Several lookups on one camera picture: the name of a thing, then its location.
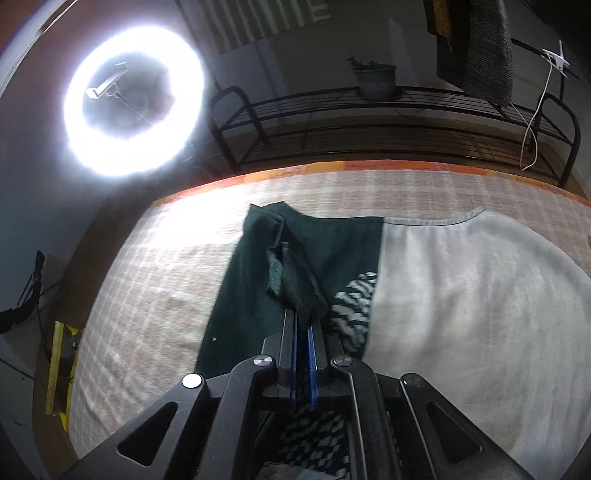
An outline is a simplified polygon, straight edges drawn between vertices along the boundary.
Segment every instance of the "green striped curtain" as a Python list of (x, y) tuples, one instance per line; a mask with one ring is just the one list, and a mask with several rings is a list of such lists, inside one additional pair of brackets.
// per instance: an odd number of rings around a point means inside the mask
[(201, 0), (217, 50), (331, 18), (326, 0)]

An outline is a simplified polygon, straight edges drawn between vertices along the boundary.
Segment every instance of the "white cable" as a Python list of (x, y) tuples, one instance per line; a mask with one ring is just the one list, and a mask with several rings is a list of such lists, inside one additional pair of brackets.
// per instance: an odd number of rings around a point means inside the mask
[[(548, 91), (548, 84), (550, 83), (550, 77), (552, 76), (552, 69), (554, 68), (554, 65), (552, 65), (552, 61), (550, 60), (550, 57), (548, 57), (548, 62), (550, 63), (550, 71), (548, 72), (548, 78), (546, 78), (546, 85), (544, 86), (544, 91), (542, 92), (542, 96), (540, 97), (540, 102), (538, 103), (538, 108), (535, 109), (535, 112), (534, 112), (533, 116), (531, 117), (530, 122), (527, 124), (527, 128), (525, 129), (525, 135), (523, 136), (523, 142), (521, 142), (521, 152), (519, 154), (519, 169), (521, 171), (525, 171), (528, 168), (533, 167), (535, 165), (535, 163), (538, 161), (538, 141), (535, 139), (534, 131), (531, 129), (531, 124), (534, 122), (535, 117), (538, 115), (538, 112), (540, 111), (540, 108), (542, 107), (542, 102), (544, 101), (544, 95)], [(523, 118), (523, 116), (519, 113), (517, 108), (515, 108), (515, 111), (517, 111), (517, 113), (519, 114), (519, 116), (522, 118), (522, 120), (525, 123), (525, 118)], [(521, 168), (521, 165), (523, 162), (523, 150), (525, 148), (525, 142), (527, 140), (527, 132), (528, 131), (531, 131), (531, 135), (534, 137), (535, 157), (534, 157), (534, 161), (530, 165), (527, 165), (526, 167)]]
[[(527, 125), (527, 120), (524, 118), (523, 115), (521, 115), (521, 112), (517, 109), (517, 107), (515, 105), (513, 105), (513, 104), (511, 104), (511, 106), (513, 107), (513, 110), (515, 110), (517, 112), (517, 115), (519, 115), (521, 117), (521, 119), (523, 120), (523, 123), (525, 125)], [(525, 134), (527, 135), (528, 128), (531, 131), (531, 137), (534, 139), (534, 143), (535, 143), (535, 157), (534, 157), (534, 163), (532, 163), (532, 165), (533, 165), (533, 164), (535, 164), (535, 161), (538, 159), (538, 139), (535, 137), (534, 131), (530, 127), (527, 127), (525, 129)], [(522, 161), (522, 158), (523, 158), (523, 150), (521, 150), (521, 156), (519, 157), (519, 169), (521, 171), (524, 171), (525, 168), (523, 170), (521, 169), (521, 161)]]

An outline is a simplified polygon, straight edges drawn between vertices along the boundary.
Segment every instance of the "white cloth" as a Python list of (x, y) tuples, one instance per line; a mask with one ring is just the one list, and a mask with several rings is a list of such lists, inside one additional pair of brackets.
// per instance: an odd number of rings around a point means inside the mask
[(376, 372), (415, 372), (537, 480), (591, 432), (591, 280), (500, 213), (386, 219), (369, 343)]

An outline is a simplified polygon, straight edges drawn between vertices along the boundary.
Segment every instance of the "metal rack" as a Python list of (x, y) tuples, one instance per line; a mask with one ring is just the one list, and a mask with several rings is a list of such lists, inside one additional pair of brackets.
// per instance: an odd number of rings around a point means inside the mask
[[(242, 165), (283, 160), (288, 158), (312, 157), (318, 155), (345, 154), (413, 154), (426, 157), (451, 157), (472, 161), (515, 167), (510, 162), (511, 153), (514, 158), (515, 149), (520, 150), (521, 143), (508, 136), (482, 133), (475, 129), (438, 127), (421, 124), (349, 124), (333, 127), (314, 127), (310, 122), (304, 129), (267, 134), (262, 124), (271, 120), (296, 115), (310, 116), (316, 112), (358, 110), (358, 109), (421, 109), (425, 111), (444, 111), (495, 120), (505, 124), (524, 126), (519, 114), (512, 108), (493, 106), (485, 100), (470, 96), (464, 92), (443, 90), (427, 87), (401, 87), (402, 95), (392, 101), (368, 102), (358, 95), (358, 88), (346, 87), (315, 92), (299, 93), (257, 103), (250, 103), (246, 93), (233, 86), (220, 91), (208, 104), (209, 128), (226, 161), (234, 171), (240, 171)], [(222, 124), (214, 119), (216, 104), (227, 95), (234, 94), (242, 102), (242, 106)], [(564, 187), (573, 168), (580, 145), (580, 127), (574, 113), (562, 100), (546, 93), (542, 100), (542, 108), (536, 117), (532, 129), (538, 137), (546, 135), (562, 142), (569, 147), (569, 155), (562, 172), (556, 170), (547, 157), (540, 152), (540, 161), (531, 171), (547, 177), (558, 187)], [(556, 123), (544, 113), (543, 106), (551, 100), (568, 114), (574, 135), (569, 138)], [(516, 105), (521, 115), (529, 119), (534, 111)], [(252, 125), (256, 130), (256, 138), (237, 158), (228, 141), (225, 131)], [(348, 137), (357, 134), (366, 136), (365, 145), (343, 143), (342, 134)], [(341, 134), (337, 142), (336, 135)], [(480, 145), (468, 149), (466, 144)], [(528, 147), (533, 151), (533, 140)]]

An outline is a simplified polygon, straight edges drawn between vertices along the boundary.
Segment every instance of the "wall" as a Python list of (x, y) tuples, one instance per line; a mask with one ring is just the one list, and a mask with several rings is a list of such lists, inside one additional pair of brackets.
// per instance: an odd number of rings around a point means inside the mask
[[(536, 48), (558, 51), (556, 35), (527, 7), (519, 0), (505, 2), (514, 37)], [(217, 54), (210, 40), (204, 17), (195, 6), (197, 2), (184, 3), (200, 36), (202, 50), (222, 87), (239, 85), (254, 102), (278, 95), (354, 86), (355, 79), (345, 60), (351, 54), (364, 61), (372, 59), (396, 64), (400, 85), (454, 89), (436, 76), (436, 39), (427, 33), (424, 7), (420, 1), (332, 0), (329, 2), (334, 16), (332, 20), (283, 32), (223, 55)], [(513, 52), (513, 102), (535, 108), (548, 74), (548, 63), (519, 47), (514, 47)], [(550, 82), (550, 92), (557, 96), (558, 76), (554, 72)], [(565, 100), (575, 111), (583, 130), (575, 173), (591, 194), (589, 85), (568, 79)], [(454, 117), (449, 113), (438, 116)], [(519, 133), (524, 130), (497, 122), (493, 124)], [(558, 125), (569, 132), (570, 122), (566, 117), (560, 118)]]
[[(0, 85), (61, 3), (47, 0), (6, 47)], [(61, 105), (88, 52), (141, 24), (185, 33), (170, 0), (79, 1), (34, 44), (0, 97), (0, 310), (16, 305), (36, 250), (48, 256), (46, 280), (59, 275), (117, 187), (116, 180), (98, 176), (73, 157)], [(0, 356), (33, 375), (39, 339), (37, 322), (30, 319), (0, 338)], [(0, 422), (35, 477), (48, 478), (33, 438), (32, 395), (32, 380), (0, 364)]]

